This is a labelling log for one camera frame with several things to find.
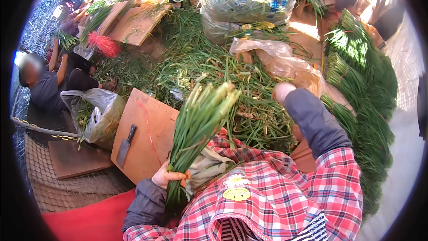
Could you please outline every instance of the plywood board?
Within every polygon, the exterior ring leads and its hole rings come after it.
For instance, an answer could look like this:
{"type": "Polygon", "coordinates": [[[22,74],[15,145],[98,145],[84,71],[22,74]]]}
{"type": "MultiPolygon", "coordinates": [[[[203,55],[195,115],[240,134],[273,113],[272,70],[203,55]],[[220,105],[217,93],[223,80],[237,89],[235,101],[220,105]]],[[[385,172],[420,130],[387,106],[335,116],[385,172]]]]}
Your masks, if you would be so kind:
{"type": "Polygon", "coordinates": [[[141,46],[171,6],[169,3],[161,7],[143,3],[141,7],[131,8],[109,36],[119,42],[141,46]]]}
{"type": "Polygon", "coordinates": [[[111,160],[133,183],[153,177],[167,160],[178,114],[179,111],[144,92],[136,88],[132,90],[120,119],[111,160]],[[116,162],[117,152],[122,139],[128,137],[132,124],[136,131],[123,168],[120,168],[116,162]]]}
{"type": "Polygon", "coordinates": [[[100,169],[107,169],[113,165],[110,153],[88,147],[75,141],[48,142],[52,165],[58,179],[66,179],[90,173],[100,169]]]}
{"type": "Polygon", "coordinates": [[[125,8],[127,3],[128,1],[118,2],[113,6],[113,8],[111,8],[110,14],[107,16],[107,18],[102,22],[102,24],[98,28],[98,31],[97,31],[98,35],[104,35],[104,33],[110,27],[111,23],[116,19],[119,13],[125,8]]]}

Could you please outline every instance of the knife handle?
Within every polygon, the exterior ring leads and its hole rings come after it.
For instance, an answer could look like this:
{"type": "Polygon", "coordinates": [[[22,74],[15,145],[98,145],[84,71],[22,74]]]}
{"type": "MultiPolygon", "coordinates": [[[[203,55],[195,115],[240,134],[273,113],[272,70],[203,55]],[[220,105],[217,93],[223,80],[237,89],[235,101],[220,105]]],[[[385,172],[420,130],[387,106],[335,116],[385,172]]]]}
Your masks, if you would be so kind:
{"type": "Polygon", "coordinates": [[[134,124],[132,124],[131,131],[129,132],[129,136],[128,136],[128,143],[129,144],[132,141],[132,137],[134,136],[135,130],[136,130],[136,126],[134,124]]]}

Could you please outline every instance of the gloved hand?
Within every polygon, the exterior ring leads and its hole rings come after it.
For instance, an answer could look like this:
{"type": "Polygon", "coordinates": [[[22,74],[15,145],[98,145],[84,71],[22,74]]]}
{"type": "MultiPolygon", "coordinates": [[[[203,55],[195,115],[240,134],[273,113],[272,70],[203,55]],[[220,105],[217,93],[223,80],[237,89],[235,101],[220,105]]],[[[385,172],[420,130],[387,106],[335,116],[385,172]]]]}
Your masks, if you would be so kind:
{"type": "Polygon", "coordinates": [[[164,189],[167,188],[169,181],[180,181],[180,185],[186,186],[186,179],[190,179],[190,170],[187,170],[186,174],[180,172],[168,172],[167,167],[169,165],[169,160],[167,160],[160,167],[158,172],[153,175],[152,182],[164,189]]]}
{"type": "Polygon", "coordinates": [[[295,89],[296,87],[290,83],[278,83],[276,84],[274,91],[272,92],[272,99],[277,101],[281,105],[284,105],[284,100],[286,99],[287,95],[295,89]]]}

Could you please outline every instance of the metal chain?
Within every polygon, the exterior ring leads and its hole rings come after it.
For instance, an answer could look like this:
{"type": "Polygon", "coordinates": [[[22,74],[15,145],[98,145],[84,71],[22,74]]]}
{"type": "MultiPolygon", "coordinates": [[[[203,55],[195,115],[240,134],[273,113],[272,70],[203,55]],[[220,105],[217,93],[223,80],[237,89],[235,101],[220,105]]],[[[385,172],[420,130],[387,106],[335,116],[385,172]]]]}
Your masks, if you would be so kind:
{"type": "MultiPolygon", "coordinates": [[[[19,118],[17,118],[17,117],[14,117],[13,119],[15,119],[15,120],[18,120],[18,121],[20,121],[20,122],[23,122],[23,123],[25,123],[25,124],[27,124],[27,125],[30,125],[30,126],[33,126],[33,127],[39,127],[39,126],[37,126],[37,125],[35,125],[35,124],[30,124],[30,123],[28,123],[28,121],[26,121],[26,120],[20,120],[19,118]]],[[[78,140],[79,139],[79,137],[70,137],[70,136],[62,136],[62,135],[52,135],[51,134],[51,136],[52,137],[54,137],[54,138],[61,138],[62,140],[64,140],[64,141],[68,141],[68,140],[78,140]]]]}

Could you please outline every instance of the cleaver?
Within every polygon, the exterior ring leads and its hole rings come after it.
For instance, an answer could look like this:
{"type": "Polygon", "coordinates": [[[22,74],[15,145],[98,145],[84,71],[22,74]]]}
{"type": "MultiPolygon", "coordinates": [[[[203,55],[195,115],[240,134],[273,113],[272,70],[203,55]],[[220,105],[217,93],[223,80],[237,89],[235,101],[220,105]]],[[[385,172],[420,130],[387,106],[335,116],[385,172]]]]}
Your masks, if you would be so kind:
{"type": "Polygon", "coordinates": [[[123,164],[125,163],[125,157],[128,153],[129,146],[131,145],[132,137],[134,136],[136,130],[136,126],[132,124],[131,130],[129,131],[128,138],[122,138],[122,142],[119,147],[119,151],[117,152],[116,162],[117,164],[123,168],[123,164]]]}

